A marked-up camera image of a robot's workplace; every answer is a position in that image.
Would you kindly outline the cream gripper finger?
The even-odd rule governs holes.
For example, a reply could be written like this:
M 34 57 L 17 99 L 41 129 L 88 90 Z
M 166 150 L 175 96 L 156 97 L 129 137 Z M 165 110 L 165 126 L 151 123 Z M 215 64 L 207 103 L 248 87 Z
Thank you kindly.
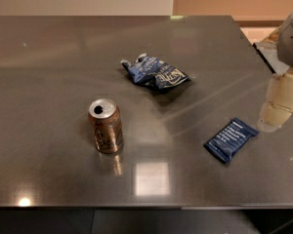
M 261 132 L 272 133 L 293 114 L 293 67 L 284 74 L 274 74 L 269 82 L 266 101 L 263 104 L 258 128 Z

